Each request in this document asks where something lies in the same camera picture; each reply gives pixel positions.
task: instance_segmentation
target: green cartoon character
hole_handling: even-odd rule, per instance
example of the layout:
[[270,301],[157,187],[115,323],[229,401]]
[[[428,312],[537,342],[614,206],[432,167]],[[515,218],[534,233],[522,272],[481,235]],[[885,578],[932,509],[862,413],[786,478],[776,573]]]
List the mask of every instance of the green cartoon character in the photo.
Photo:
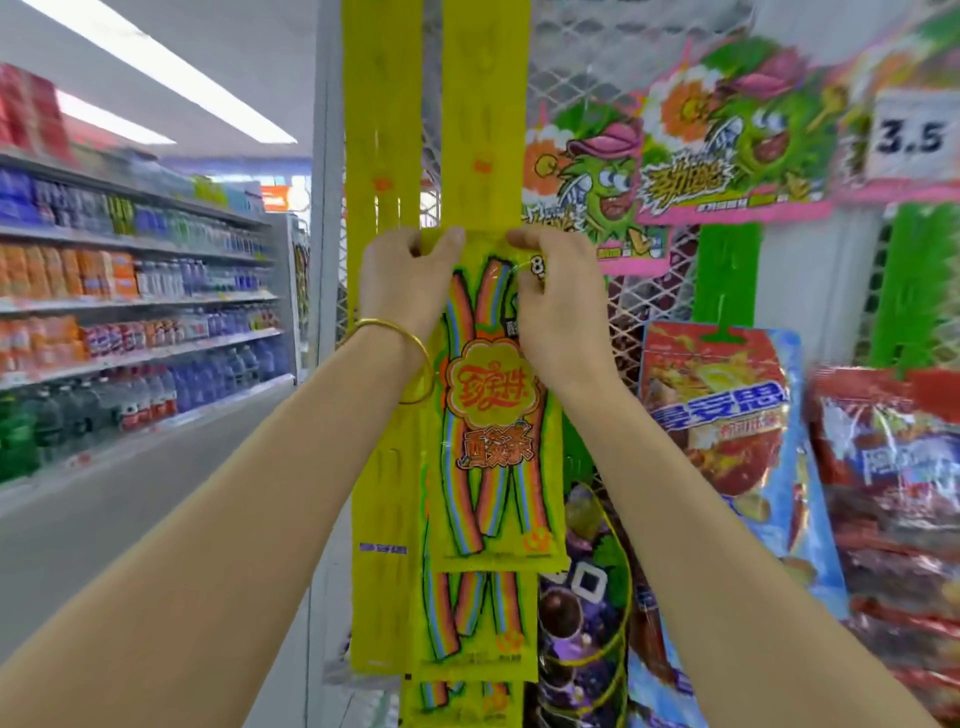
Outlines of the green cartoon character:
[[559,172],[558,197],[561,206],[585,210],[584,233],[595,244],[615,240],[629,243],[634,256],[660,257],[662,236],[636,223],[641,139],[636,119],[612,121],[599,134],[571,139],[566,154],[572,161]]
[[782,48],[718,87],[706,151],[732,165],[729,189],[772,183],[802,201],[822,185],[847,99],[837,86],[821,90],[821,81],[795,49]]

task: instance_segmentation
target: cartoon open mouth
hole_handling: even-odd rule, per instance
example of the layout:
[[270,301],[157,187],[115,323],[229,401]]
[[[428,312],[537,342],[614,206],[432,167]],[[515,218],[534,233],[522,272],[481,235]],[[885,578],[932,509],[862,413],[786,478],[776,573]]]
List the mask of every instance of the cartoon open mouth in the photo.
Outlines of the cartoon open mouth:
[[616,197],[600,198],[600,212],[608,220],[619,220],[634,206],[634,198],[630,192],[624,192]]
[[780,132],[774,136],[754,142],[754,157],[761,164],[777,161],[786,154],[786,147],[790,143],[790,132]]

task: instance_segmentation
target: white ceiling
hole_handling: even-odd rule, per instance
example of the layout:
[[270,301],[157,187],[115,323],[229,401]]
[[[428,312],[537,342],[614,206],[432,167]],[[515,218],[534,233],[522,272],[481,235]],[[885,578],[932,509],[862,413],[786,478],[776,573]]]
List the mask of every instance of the white ceiling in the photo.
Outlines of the white ceiling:
[[160,154],[311,156],[318,0],[105,2],[298,144],[253,141],[20,0],[0,0],[0,61],[178,142]]

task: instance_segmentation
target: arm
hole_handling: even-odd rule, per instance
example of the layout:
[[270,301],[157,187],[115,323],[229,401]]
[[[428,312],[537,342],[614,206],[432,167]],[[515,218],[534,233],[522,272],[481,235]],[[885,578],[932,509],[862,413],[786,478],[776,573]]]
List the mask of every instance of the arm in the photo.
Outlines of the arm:
[[936,722],[795,584],[621,383],[592,246],[538,229],[545,290],[520,287],[520,343],[603,476],[713,728]]
[[[425,340],[463,245],[372,242],[361,310]],[[364,327],[0,669],[0,725],[242,725],[420,350]]]

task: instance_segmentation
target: person's right hand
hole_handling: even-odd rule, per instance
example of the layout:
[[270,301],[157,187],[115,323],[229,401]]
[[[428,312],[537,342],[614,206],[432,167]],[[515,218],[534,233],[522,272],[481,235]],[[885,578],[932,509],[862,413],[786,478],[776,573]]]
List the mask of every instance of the person's right hand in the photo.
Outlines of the person's right hand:
[[618,381],[607,286],[593,244],[579,232],[535,226],[507,239],[546,258],[545,284],[529,270],[518,274],[520,347],[540,380],[561,401],[585,386]]

